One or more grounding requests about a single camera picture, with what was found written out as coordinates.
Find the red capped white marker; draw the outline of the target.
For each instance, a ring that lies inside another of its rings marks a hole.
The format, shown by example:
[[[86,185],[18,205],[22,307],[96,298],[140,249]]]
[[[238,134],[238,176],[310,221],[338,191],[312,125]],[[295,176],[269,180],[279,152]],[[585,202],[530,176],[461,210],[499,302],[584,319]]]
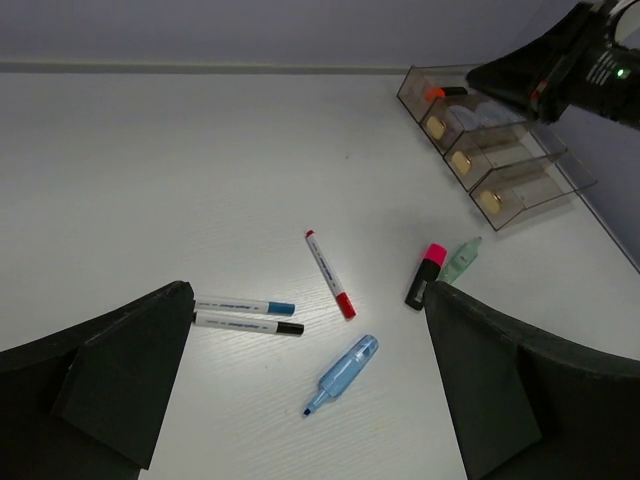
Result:
[[[347,321],[352,320],[356,316],[356,310],[353,307],[353,304],[348,294],[346,293],[346,290],[344,289],[338,276],[336,275],[335,270],[331,267],[328,258],[322,252],[320,245],[316,239],[316,234],[313,230],[308,230],[305,233],[305,241],[343,317]]]

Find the paperclip jar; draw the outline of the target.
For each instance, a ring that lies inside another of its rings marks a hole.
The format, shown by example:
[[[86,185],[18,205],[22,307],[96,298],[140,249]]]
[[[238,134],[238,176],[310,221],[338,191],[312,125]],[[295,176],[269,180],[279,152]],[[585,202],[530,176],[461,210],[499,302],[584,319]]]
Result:
[[[474,114],[483,128],[506,126],[518,120],[511,110],[493,100],[479,103],[474,109]]]
[[[456,127],[460,127],[460,129],[464,131],[473,131],[481,126],[477,114],[464,105],[449,106],[447,118],[450,119]]]

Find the orange black highlighter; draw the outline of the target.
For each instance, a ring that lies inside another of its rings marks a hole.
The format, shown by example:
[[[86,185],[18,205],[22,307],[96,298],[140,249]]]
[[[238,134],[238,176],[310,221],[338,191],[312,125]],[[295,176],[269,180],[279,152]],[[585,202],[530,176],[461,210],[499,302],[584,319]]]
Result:
[[[433,87],[433,88],[427,88],[424,90],[423,98],[426,102],[433,102],[437,98],[463,96],[467,94],[468,94],[468,90],[465,87],[460,87],[460,86]]]

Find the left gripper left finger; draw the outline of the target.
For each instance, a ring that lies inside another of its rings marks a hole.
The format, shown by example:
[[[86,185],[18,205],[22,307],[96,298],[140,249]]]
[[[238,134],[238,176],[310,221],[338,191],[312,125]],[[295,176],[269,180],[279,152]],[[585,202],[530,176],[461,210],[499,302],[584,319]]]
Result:
[[[4,479],[136,479],[149,468],[194,312],[174,281],[1,354]]]

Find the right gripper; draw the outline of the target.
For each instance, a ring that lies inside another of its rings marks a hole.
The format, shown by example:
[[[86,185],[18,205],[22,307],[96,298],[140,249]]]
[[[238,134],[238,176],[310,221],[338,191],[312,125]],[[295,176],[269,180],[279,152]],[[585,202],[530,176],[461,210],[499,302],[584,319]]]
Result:
[[[637,130],[637,1],[581,1],[541,37],[466,75],[481,94],[531,120],[555,123],[570,107]]]

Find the blue capped white marker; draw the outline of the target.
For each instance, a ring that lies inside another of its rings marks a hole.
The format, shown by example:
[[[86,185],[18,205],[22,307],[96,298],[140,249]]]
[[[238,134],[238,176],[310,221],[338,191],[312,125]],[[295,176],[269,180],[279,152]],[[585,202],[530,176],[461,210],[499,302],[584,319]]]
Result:
[[[197,310],[247,312],[275,316],[292,316],[296,309],[295,305],[291,303],[226,297],[197,297],[195,308]]]

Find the pink black highlighter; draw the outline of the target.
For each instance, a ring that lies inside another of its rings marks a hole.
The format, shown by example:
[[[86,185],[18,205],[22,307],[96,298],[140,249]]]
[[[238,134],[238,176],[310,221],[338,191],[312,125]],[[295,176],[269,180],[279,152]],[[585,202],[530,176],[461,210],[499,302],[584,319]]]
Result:
[[[444,265],[447,250],[440,244],[432,243],[423,253],[404,303],[415,311],[423,309],[424,295],[429,283],[434,282]]]

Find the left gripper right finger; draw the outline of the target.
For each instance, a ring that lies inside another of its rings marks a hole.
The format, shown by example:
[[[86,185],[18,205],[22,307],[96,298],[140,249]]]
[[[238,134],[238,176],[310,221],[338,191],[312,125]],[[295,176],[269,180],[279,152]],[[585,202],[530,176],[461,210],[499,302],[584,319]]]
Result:
[[[469,479],[636,479],[639,363],[442,282],[426,323]]]

